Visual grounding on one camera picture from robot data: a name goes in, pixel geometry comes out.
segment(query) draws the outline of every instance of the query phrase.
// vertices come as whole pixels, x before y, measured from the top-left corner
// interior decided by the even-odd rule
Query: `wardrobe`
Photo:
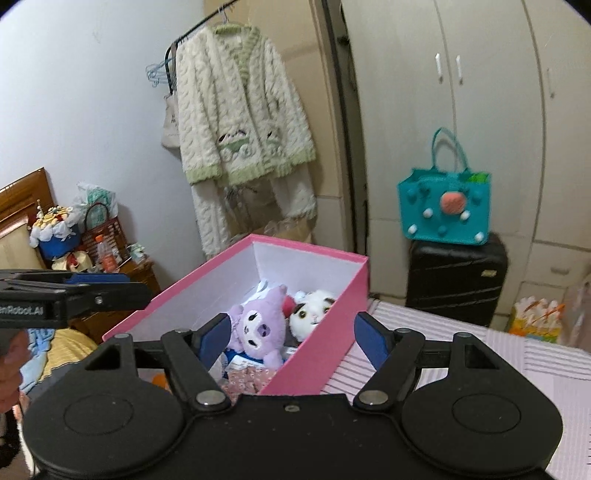
[[[397,183],[440,126],[492,173],[509,254],[497,313],[560,300],[591,264],[591,27],[563,0],[343,0],[363,122],[371,290],[403,299]],[[441,168],[459,168],[452,148]]]

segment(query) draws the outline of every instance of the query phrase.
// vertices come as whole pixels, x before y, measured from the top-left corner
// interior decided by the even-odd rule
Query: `cabinet handle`
[[[557,275],[568,275],[570,273],[570,268],[550,267],[550,271]]]
[[[464,85],[464,77],[462,76],[462,59],[458,55],[456,57],[456,66],[457,66],[457,81],[460,85]]]
[[[546,69],[546,76],[548,77],[548,93],[550,94],[550,98],[554,98],[554,86],[552,85],[552,74],[550,68]]]
[[[443,83],[443,70],[441,69],[441,54],[435,55],[435,65],[437,66],[437,76],[439,77],[439,83]]]

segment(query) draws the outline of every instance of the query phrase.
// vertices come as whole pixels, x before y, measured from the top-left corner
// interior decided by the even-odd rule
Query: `cardboard box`
[[[353,345],[353,321],[365,311],[368,259],[340,250],[250,235],[158,295],[103,337],[131,333],[157,340],[177,328],[197,330],[247,298],[266,279],[299,290],[328,290],[338,298],[324,320],[262,390],[265,395],[319,394]]]

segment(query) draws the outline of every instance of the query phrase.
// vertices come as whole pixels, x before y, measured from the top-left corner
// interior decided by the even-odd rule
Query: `clothing rack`
[[[201,20],[197,25],[195,25],[193,28],[191,28],[188,32],[184,33],[179,38],[177,38],[173,42],[174,45],[178,46],[179,43],[181,43],[185,38],[187,38],[191,33],[193,33],[195,30],[197,30],[199,27],[201,27],[204,23],[207,23],[216,15],[221,14],[226,8],[231,7],[233,4],[235,4],[238,1],[239,0],[230,0],[229,2],[226,2],[225,4],[221,5],[220,8],[218,8],[215,12],[212,12],[211,14],[206,16],[203,20]],[[166,51],[166,55],[164,56],[164,65],[166,67],[166,78],[168,79],[168,88],[170,89],[170,94],[172,95],[173,94],[173,82],[170,77],[170,69],[168,68],[168,56],[170,55],[171,49],[172,49],[172,45],[170,47],[168,47],[168,50]]]

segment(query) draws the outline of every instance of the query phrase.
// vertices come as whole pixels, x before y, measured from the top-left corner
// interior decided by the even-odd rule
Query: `purple plush toy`
[[[228,348],[263,360],[265,367],[277,370],[282,364],[281,347],[285,342],[283,301],[287,287],[271,289],[261,300],[251,300],[244,307],[234,305],[228,315],[232,336]]]

